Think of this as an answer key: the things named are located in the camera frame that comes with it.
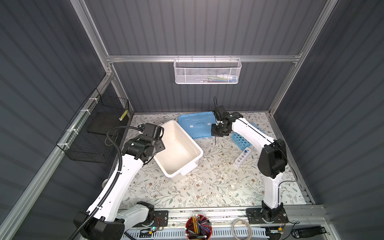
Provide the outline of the white plastic storage bin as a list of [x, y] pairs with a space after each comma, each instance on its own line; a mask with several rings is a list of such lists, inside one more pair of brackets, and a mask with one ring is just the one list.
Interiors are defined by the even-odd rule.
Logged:
[[165, 149], [154, 159], [165, 177], [176, 183], [198, 167], [203, 150], [176, 121], [161, 126], [165, 131], [162, 137]]

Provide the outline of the white test tube rack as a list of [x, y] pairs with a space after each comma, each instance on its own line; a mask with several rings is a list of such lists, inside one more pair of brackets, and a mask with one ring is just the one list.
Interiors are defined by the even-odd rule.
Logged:
[[[248, 150], [249, 151], [249, 154], [248, 155], [244, 155], [244, 150]], [[242, 153], [236, 158], [236, 160], [234, 161], [233, 163], [233, 166], [235, 168], [240, 168], [244, 162], [252, 155], [252, 150], [250, 148], [245, 148]]]

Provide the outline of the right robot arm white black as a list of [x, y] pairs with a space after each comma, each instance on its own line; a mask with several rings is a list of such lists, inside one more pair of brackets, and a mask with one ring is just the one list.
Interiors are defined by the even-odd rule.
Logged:
[[262, 217], [266, 223], [279, 218], [284, 209], [280, 199], [280, 185], [288, 164], [286, 143], [273, 139], [250, 124], [238, 112], [229, 113], [223, 106], [213, 110], [216, 123], [211, 133], [215, 137], [228, 136], [231, 132], [239, 134], [259, 152], [258, 169], [264, 175], [265, 194], [262, 201]]

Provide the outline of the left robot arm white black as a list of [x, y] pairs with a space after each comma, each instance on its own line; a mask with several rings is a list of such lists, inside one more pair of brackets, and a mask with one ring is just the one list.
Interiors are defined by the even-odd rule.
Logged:
[[153, 223], [155, 207], [152, 204], [139, 201], [123, 212], [119, 212], [119, 207], [138, 171], [165, 149], [162, 137], [161, 133], [142, 133], [126, 142], [123, 149], [118, 149], [118, 165], [106, 186], [85, 212], [76, 214], [76, 230], [71, 240], [78, 235], [88, 240], [119, 240], [135, 225]]

